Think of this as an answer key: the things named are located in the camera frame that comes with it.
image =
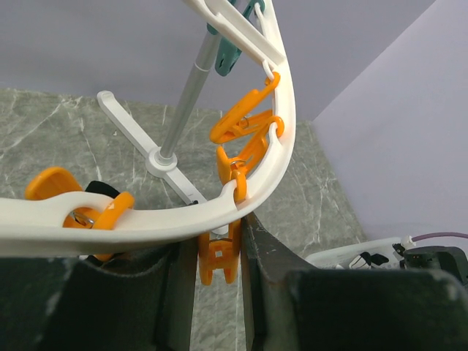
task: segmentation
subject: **white plastic base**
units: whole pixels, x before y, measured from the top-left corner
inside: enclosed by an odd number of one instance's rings
[[[164,164],[159,159],[160,147],[146,134],[143,128],[131,117],[120,105],[114,94],[110,91],[101,91],[97,94],[99,106],[110,118],[110,120],[124,133],[127,139],[146,158],[146,169],[155,177],[164,179],[177,195],[187,204],[194,201],[205,203],[206,199],[195,188],[190,180],[177,168],[177,157],[164,160]],[[228,227],[212,230],[217,235],[226,235]]]

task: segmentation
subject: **orange plastic clip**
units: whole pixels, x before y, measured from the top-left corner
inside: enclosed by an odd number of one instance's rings
[[[218,146],[216,149],[216,164],[218,166],[219,179],[223,185],[233,179],[232,173],[234,170],[239,170],[246,175],[263,159],[268,150],[266,133],[273,122],[276,122],[278,126],[276,134],[280,137],[284,131],[284,122],[280,117],[272,116],[236,157],[228,158],[223,147]]]
[[[198,268],[203,285],[211,285],[213,271],[224,270],[228,284],[235,281],[241,250],[241,220],[229,224],[228,238],[210,240],[210,234],[198,236]]]
[[[254,89],[234,105],[210,132],[210,140],[216,144],[227,143],[231,140],[258,132],[264,127],[265,122],[272,116],[272,110],[259,113],[252,117],[246,117],[278,86],[280,75],[273,72],[274,79],[265,80],[266,87],[262,91]]]
[[[82,192],[75,177],[62,167],[50,167],[42,171],[26,187],[27,200],[45,200],[65,192]],[[122,192],[102,212],[93,208],[77,208],[66,217],[65,228],[112,230],[128,208],[133,207],[135,199],[128,192]],[[101,261],[109,260],[113,254],[96,254]]]
[[[45,200],[65,192],[82,192],[75,177],[62,167],[49,167],[39,173],[26,187],[27,200]],[[77,208],[64,220],[65,228],[90,228],[100,213],[92,208]]]

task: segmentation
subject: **purple cable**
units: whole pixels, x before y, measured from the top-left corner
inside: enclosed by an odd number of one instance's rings
[[[421,241],[424,239],[432,239],[432,238],[444,238],[446,236],[453,236],[456,238],[463,238],[463,239],[468,239],[468,234],[463,234],[463,233],[455,233],[455,232],[441,232],[441,233],[429,233],[429,234],[423,234],[423,235],[418,235],[412,238],[413,241]]]

